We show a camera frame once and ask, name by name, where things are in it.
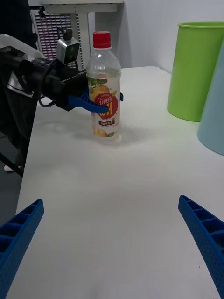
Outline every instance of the plastic bottle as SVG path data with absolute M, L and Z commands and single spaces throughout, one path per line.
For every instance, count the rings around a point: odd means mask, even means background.
M 107 113 L 92 113 L 93 134 L 101 141 L 119 137 L 120 122 L 120 63 L 111 52 L 110 32 L 93 34 L 95 54 L 87 65 L 90 99 L 108 106 Z

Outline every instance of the black cable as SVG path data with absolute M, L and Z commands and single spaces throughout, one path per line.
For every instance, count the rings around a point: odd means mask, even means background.
M 43 88 L 43 86 L 44 86 L 46 76 L 50 73 L 50 71 L 51 71 L 51 69 L 52 69 L 52 67 L 54 66 L 54 64 L 55 64 L 56 61 L 57 61 L 57 59 L 54 59 L 54 60 L 52 60 L 52 61 L 49 63 L 48 67 L 47 67 L 46 70 L 44 71 L 43 76 L 42 76 L 42 78 L 41 78 L 41 80 L 40 80 L 40 84 L 39 84 L 39 87 L 38 87 L 38 102 L 39 102 L 39 104 L 40 104 L 42 107 L 51 107 L 51 106 L 55 105 L 55 102 L 54 102 L 54 101 L 50 102 L 50 103 L 47 104 L 47 105 L 43 104 L 42 101 L 41 101 L 41 95 L 42 95 L 42 88 Z

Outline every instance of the floor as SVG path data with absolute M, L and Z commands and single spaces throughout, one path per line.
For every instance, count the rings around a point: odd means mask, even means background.
M 0 133 L 0 151 L 14 161 L 16 149 L 7 137 Z M 15 215 L 22 179 L 16 173 L 6 173 L 0 161 L 0 226 Z

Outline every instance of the table surface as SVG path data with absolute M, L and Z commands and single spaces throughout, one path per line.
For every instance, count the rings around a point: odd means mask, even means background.
M 116 145 L 92 139 L 82 109 L 37 109 L 17 212 L 41 198 L 45 215 L 7 299 L 220 298 L 178 200 L 223 220 L 224 157 L 167 112 L 169 83 L 122 70 Z

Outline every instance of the blue gripper jaw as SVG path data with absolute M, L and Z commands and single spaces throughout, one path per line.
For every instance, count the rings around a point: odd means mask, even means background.
M 68 97 L 69 105 L 74 107 L 82 107 L 85 110 L 88 110 L 90 112 L 94 113 L 106 113 L 109 111 L 108 106 L 102 106 L 94 103 L 90 100 L 89 96 L 85 93 L 80 98 L 75 98 L 73 96 Z

